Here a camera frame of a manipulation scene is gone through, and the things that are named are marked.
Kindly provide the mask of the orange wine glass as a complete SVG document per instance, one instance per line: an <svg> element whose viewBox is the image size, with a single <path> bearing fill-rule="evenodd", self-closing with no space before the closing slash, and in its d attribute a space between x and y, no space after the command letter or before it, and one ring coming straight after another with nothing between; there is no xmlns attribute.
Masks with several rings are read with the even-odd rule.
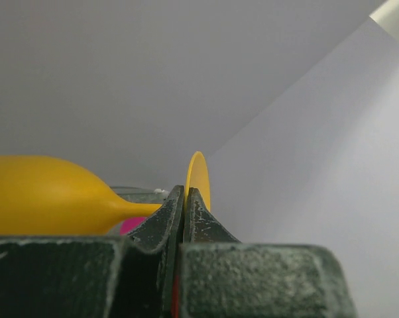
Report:
<svg viewBox="0 0 399 318"><path fill-rule="evenodd" d="M0 235L103 235L159 208L159 203L124 200L73 162L0 155Z"/></svg>

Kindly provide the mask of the pink wine glass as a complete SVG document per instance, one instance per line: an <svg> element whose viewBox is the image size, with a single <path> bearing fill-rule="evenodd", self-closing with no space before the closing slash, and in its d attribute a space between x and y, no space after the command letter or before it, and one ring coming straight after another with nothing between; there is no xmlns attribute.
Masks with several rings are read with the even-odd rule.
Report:
<svg viewBox="0 0 399 318"><path fill-rule="evenodd" d="M122 222L119 234L125 235L139 226L142 222L146 220L146 217L132 217L130 219L126 219Z"/></svg>

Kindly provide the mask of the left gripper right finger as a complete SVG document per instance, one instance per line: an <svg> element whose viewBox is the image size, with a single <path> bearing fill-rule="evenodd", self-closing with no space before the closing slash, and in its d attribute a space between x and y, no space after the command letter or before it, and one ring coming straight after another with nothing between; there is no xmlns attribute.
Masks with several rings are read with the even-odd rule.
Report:
<svg viewBox="0 0 399 318"><path fill-rule="evenodd" d="M180 317L356 317L335 255L309 244L237 240L197 189L186 200L178 268Z"/></svg>

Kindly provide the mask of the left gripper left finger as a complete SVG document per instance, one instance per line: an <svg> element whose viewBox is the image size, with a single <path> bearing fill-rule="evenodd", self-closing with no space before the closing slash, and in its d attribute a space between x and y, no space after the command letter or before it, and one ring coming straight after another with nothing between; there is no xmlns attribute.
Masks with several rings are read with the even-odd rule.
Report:
<svg viewBox="0 0 399 318"><path fill-rule="evenodd" d="M184 188L125 236L0 237L0 317L170 317Z"/></svg>

